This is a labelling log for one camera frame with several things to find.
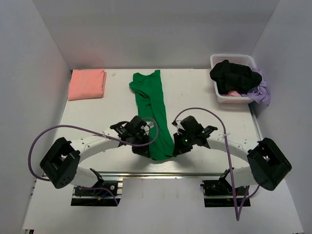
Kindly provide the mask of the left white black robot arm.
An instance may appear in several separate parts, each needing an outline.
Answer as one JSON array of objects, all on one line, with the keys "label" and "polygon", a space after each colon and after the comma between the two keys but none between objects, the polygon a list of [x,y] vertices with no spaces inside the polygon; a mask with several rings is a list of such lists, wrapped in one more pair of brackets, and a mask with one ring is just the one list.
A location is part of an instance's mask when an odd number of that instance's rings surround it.
[{"label": "left white black robot arm", "polygon": [[149,156],[150,131],[155,122],[134,116],[131,121],[122,121],[111,125],[101,133],[77,140],[58,138],[40,162],[40,167],[54,187],[61,189],[68,184],[86,188],[97,195],[103,189],[104,180],[96,170],[79,166],[81,162],[107,150],[130,145],[132,151],[142,156]]}]

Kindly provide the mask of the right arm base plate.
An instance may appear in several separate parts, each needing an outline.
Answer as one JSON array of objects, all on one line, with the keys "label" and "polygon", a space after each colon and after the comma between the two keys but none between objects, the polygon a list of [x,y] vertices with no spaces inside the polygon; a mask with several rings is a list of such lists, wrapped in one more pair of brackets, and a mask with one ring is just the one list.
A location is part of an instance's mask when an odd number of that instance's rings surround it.
[{"label": "right arm base plate", "polygon": [[233,195],[232,187],[223,180],[203,180],[200,186],[205,196],[230,196]]}]

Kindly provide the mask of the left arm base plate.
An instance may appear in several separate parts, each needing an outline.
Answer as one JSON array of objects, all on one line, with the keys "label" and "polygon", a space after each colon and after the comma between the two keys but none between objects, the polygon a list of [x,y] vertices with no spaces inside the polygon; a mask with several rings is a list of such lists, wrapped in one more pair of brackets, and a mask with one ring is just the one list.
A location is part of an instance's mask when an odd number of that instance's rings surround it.
[{"label": "left arm base plate", "polygon": [[104,180],[97,182],[92,188],[100,188],[95,190],[86,190],[75,187],[73,195],[75,196],[111,196],[109,191],[116,196],[119,189],[117,180]]}]

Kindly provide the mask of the green t shirt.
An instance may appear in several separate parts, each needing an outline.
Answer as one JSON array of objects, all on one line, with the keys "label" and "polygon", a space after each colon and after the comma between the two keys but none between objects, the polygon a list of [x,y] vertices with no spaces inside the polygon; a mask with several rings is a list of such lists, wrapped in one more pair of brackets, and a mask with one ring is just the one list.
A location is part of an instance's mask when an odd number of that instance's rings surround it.
[{"label": "green t shirt", "polygon": [[156,128],[151,130],[151,137],[156,137],[155,142],[149,145],[151,159],[164,161],[171,158],[174,142],[168,129],[160,70],[149,75],[133,74],[133,81],[129,86],[135,94],[138,116],[151,117],[158,125],[158,135]]}]

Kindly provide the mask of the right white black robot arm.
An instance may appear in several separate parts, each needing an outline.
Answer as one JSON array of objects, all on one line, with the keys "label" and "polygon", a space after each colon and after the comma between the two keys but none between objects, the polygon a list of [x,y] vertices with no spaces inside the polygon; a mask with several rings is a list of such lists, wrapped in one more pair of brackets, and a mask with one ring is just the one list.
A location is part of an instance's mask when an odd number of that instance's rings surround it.
[{"label": "right white black robot arm", "polygon": [[175,156],[190,152],[197,145],[230,153],[248,163],[245,167],[230,167],[219,177],[221,191],[225,194],[249,185],[273,191],[292,170],[290,162],[270,138],[254,141],[231,137],[217,127],[203,127],[193,116],[172,124],[176,127]]}]

